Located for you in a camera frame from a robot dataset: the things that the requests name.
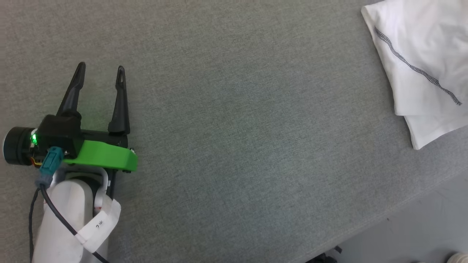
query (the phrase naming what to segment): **floor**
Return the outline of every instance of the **floor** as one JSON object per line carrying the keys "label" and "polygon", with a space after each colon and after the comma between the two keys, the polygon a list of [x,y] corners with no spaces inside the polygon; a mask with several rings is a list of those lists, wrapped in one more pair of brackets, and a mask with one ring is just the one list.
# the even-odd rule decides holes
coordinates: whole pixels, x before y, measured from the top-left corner
{"label": "floor", "polygon": [[468,253],[468,175],[442,183],[383,222],[329,251],[338,263],[445,263]]}

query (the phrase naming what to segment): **gray stitching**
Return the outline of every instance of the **gray stitching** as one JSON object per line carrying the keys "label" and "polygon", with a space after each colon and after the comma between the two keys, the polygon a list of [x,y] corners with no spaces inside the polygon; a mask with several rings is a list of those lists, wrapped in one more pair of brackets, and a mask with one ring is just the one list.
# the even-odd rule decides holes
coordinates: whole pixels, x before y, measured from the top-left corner
{"label": "gray stitching", "polygon": [[377,34],[377,36],[385,43],[387,43],[387,45],[390,47],[390,50],[392,51],[392,53],[397,57],[399,58],[401,61],[403,61],[406,65],[408,65],[412,70],[418,72],[419,74],[423,75],[424,77],[427,78],[427,80],[429,80],[432,84],[436,85],[437,87],[439,87],[440,89],[442,89],[445,93],[447,93],[451,98],[452,100],[457,104],[457,105],[461,105],[461,102],[457,99],[457,97],[455,96],[455,94],[453,94],[450,90],[448,89],[444,89],[443,87],[441,87],[441,85],[439,84],[439,81],[432,77],[431,75],[429,75],[428,73],[426,73],[424,70],[420,69],[420,68],[417,68],[413,65],[411,65],[410,63],[408,63],[408,61],[406,61],[406,59],[400,55],[400,53],[398,53],[394,48],[393,48],[393,45],[392,45],[392,42],[390,41],[390,39],[382,34],[382,32],[380,32],[376,27],[375,28],[375,33]]}

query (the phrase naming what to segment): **black object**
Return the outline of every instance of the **black object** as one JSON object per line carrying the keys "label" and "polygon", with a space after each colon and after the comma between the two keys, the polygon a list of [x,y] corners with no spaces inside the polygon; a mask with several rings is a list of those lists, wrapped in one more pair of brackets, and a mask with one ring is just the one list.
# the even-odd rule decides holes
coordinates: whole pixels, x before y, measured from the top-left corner
{"label": "black object", "polygon": [[32,254],[34,252],[34,243],[32,242],[32,212],[34,210],[34,203],[36,202],[38,193],[39,193],[39,188],[37,188],[36,191],[34,192],[34,196],[32,197],[32,201],[31,201],[31,208],[29,210],[28,230],[29,230],[29,261],[30,262],[32,262]]}
{"label": "black object", "polygon": [[116,79],[116,104],[114,106],[114,114],[109,122],[107,131],[111,134],[129,134],[130,133],[130,118],[128,116],[127,103],[127,85],[125,81],[124,67],[119,66],[117,69]]}
{"label": "black object", "polygon": [[[49,208],[51,209],[52,213],[54,213],[54,215],[59,219],[60,222],[62,222],[62,224],[68,229],[68,231],[70,231],[72,233],[72,235],[76,235],[78,232],[76,232],[76,230],[73,228],[73,226],[71,226],[67,220],[60,214],[60,212],[57,210],[57,208],[54,206],[54,204],[52,203],[49,195],[47,194],[47,191],[45,190],[45,185],[41,184],[41,193],[42,193],[42,196],[44,197],[44,200],[45,202],[47,203],[47,205],[49,206]],[[105,258],[103,258],[100,254],[98,254],[97,252],[94,252],[93,255],[99,259],[101,262],[104,262],[104,263],[109,263],[109,261],[107,261]]]}
{"label": "black object", "polygon": [[34,128],[13,127],[5,137],[3,156],[9,164],[31,165],[29,146]]}
{"label": "black object", "polygon": [[80,95],[80,89],[83,88],[85,82],[85,71],[86,64],[80,62],[76,67],[75,74],[73,74],[72,81],[68,85],[68,89],[65,92],[62,103],[57,111],[57,116],[62,116],[66,111],[76,111],[78,107],[78,96]]}
{"label": "black object", "polygon": [[50,147],[57,146],[63,149],[66,158],[75,159],[84,142],[81,116],[47,115],[39,125],[36,136],[37,155],[45,157]]}
{"label": "black object", "polygon": [[341,247],[339,247],[339,246],[336,246],[336,247],[334,247],[333,249],[336,250],[336,252],[338,252],[338,253],[340,253],[340,254],[341,254],[341,252],[343,252],[343,250],[342,250]]}
{"label": "black object", "polygon": [[322,253],[313,259],[307,261],[306,263],[337,263],[336,259],[327,256],[325,253]]}

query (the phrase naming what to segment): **green led light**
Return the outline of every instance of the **green led light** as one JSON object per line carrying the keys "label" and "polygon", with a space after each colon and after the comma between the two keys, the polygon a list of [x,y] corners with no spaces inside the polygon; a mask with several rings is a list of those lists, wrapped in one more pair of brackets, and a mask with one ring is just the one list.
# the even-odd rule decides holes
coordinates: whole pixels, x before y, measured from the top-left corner
{"label": "green led light", "polygon": [[37,137],[35,133],[31,136],[31,142],[37,145]]}

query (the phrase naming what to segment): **black cable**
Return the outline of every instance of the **black cable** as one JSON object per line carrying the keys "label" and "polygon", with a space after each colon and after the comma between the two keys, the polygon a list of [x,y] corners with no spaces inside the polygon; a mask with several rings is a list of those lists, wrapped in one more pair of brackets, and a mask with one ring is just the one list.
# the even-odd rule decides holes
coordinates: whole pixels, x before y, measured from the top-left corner
{"label": "black cable", "polygon": [[32,262],[32,254],[34,252],[34,244],[32,242],[32,211],[34,210],[34,203],[36,202],[37,195],[39,194],[39,188],[34,192],[32,197],[31,209],[29,210],[29,261]]}
{"label": "black cable", "polygon": [[[52,203],[49,195],[47,194],[47,191],[45,190],[45,185],[41,184],[41,193],[42,193],[42,196],[44,197],[44,200],[45,202],[49,205],[49,208],[51,209],[52,213],[54,213],[54,215],[60,220],[60,222],[62,222],[62,224],[73,234],[73,235],[76,235],[78,232],[76,232],[76,230],[73,228],[73,226],[71,226],[67,220],[59,213],[59,211],[57,210],[57,208],[54,206],[54,204]],[[94,252],[93,255],[99,259],[101,262],[103,263],[109,263],[109,261],[107,261],[105,258],[103,258],[99,253],[97,252]]]}
{"label": "black cable", "polygon": [[111,198],[114,199],[114,188],[116,186],[116,174],[117,170],[109,169],[110,171],[107,172],[109,175],[110,186],[107,188],[106,194]]}

